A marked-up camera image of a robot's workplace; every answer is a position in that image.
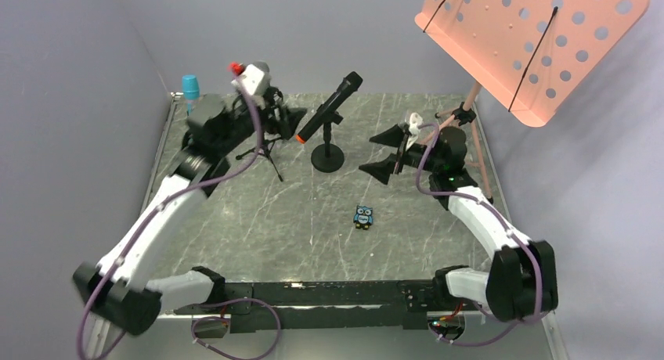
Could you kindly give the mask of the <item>black tripod shock mount stand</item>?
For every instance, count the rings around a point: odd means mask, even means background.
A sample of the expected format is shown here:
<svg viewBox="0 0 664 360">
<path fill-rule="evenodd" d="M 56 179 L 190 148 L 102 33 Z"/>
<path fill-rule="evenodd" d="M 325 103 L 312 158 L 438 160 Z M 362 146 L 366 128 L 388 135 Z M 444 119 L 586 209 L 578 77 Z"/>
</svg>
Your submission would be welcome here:
<svg viewBox="0 0 664 360">
<path fill-rule="evenodd" d="M 283 176 L 280 174 L 274 159 L 272 158 L 272 151 L 278 141 L 282 141 L 282 136 L 277 136 L 272 139 L 264 139 L 258 149 L 249 149 L 244 153 L 235 156 L 235 160 L 242 160 L 244 157 L 252 153 L 257 153 L 260 157 L 264 157 L 273 167 L 276 176 L 280 182 L 284 182 Z"/>
</svg>

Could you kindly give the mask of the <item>black microphone orange end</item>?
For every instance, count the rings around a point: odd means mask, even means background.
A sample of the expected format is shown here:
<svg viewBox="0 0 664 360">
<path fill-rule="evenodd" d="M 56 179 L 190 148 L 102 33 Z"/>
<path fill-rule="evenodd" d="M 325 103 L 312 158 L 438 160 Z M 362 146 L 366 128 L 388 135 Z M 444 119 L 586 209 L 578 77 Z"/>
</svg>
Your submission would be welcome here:
<svg viewBox="0 0 664 360">
<path fill-rule="evenodd" d="M 339 124 L 340 121 L 338 118 L 340 115 L 337 113 L 337 109 L 359 89 L 362 83 L 363 78 L 355 71 L 346 75 L 336 91 L 318 107 L 312 118 L 296 134 L 295 138 L 304 144 L 324 123 L 334 122 L 335 124 Z"/>
</svg>

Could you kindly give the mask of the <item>black round-base phone stand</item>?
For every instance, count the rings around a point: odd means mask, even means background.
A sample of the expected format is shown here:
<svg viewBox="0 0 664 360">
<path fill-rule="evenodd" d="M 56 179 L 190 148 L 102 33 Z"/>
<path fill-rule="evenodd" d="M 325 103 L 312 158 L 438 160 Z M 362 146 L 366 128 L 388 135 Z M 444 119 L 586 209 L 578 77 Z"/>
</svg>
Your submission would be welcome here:
<svg viewBox="0 0 664 360">
<path fill-rule="evenodd" d="M 340 124 L 343 117 L 335 111 L 323 123 L 323 144 L 318 145 L 311 154 L 312 166 L 323 173 L 338 171 L 345 162 L 345 155 L 340 147 L 332 143 L 332 124 Z"/>
</svg>

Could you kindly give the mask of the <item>blue toy microphone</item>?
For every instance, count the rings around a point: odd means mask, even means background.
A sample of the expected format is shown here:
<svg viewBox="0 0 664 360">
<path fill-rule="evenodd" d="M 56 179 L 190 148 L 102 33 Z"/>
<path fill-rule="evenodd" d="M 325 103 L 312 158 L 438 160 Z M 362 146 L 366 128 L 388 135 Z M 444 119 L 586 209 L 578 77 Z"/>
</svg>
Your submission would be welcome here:
<svg viewBox="0 0 664 360">
<path fill-rule="evenodd" d="M 200 100 L 200 86 L 196 75 L 182 76 L 182 96 L 186 102 L 186 112 L 190 115 Z"/>
</svg>

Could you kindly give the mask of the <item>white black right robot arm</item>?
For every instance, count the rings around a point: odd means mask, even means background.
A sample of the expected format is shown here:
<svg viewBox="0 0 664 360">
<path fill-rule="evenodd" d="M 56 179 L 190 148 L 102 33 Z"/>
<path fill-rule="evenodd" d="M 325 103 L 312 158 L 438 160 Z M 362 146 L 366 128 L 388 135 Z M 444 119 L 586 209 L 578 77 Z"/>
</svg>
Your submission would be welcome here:
<svg viewBox="0 0 664 360">
<path fill-rule="evenodd" d="M 363 164 L 360 170 L 383 184 L 405 166 L 429 174 L 428 189 L 472 233 L 491 261 L 487 272 L 466 265 L 439 269 L 433 278 L 435 293 L 473 301 L 489 308 L 501 322 L 539 318 L 558 307 L 558 284 L 553 247 L 533 241 L 517 230 L 484 195 L 465 167 L 466 134 L 444 127 L 427 145 L 414 141 L 416 132 L 398 124 L 370 138 L 396 149 L 384 160 Z"/>
</svg>

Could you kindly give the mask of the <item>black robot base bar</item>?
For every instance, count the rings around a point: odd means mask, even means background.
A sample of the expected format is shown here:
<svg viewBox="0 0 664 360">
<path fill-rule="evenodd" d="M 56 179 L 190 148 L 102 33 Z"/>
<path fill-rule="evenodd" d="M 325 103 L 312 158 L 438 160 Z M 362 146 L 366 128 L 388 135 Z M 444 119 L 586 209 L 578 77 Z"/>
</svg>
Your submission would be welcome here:
<svg viewBox="0 0 664 360">
<path fill-rule="evenodd" d="M 282 329 L 400 327 L 427 329 L 463 302 L 431 279 L 387 281 L 227 283 L 228 308 L 189 305 L 176 315 L 220 315 L 231 333 Z"/>
</svg>

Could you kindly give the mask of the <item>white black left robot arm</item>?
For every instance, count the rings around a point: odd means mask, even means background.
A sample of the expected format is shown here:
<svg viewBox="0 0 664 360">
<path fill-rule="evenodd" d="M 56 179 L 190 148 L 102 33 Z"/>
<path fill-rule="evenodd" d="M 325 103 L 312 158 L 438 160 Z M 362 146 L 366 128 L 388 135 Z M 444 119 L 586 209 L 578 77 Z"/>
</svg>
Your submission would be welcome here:
<svg viewBox="0 0 664 360">
<path fill-rule="evenodd" d="M 112 251 L 96 265 L 83 263 L 74 272 L 74 285 L 92 313 L 138 336 L 164 311 L 227 301 L 225 278 L 208 268 L 197 266 L 163 279 L 150 275 L 182 223 L 230 178 L 227 156 L 253 135 L 289 139 L 308 112 L 272 95 L 257 111 L 259 129 L 241 95 L 228 103 L 220 95 L 207 94 L 193 105 L 182 148 L 149 206 Z"/>
</svg>

